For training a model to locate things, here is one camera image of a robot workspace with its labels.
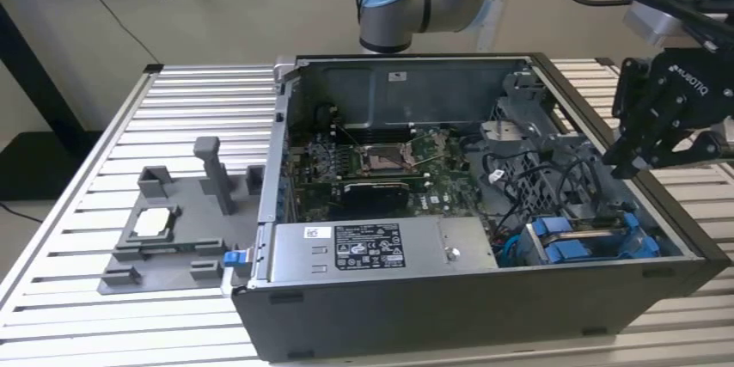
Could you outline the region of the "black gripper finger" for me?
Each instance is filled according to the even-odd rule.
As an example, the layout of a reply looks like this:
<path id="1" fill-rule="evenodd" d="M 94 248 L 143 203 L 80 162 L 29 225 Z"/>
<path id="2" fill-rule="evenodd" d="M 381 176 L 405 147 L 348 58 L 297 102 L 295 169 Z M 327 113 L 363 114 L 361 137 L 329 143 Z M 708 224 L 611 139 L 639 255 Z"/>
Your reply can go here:
<path id="1" fill-rule="evenodd" d="M 651 168 L 710 164 L 724 157 L 724 137 L 719 132 L 694 131 L 670 125 L 652 126 L 647 141 Z"/>
<path id="2" fill-rule="evenodd" d="M 615 142 L 602 161 L 615 179 L 631 179 L 640 170 L 688 164 L 688 150 L 674 151 L 687 137 L 679 128 L 683 95 L 616 95 L 612 115 L 619 119 Z"/>

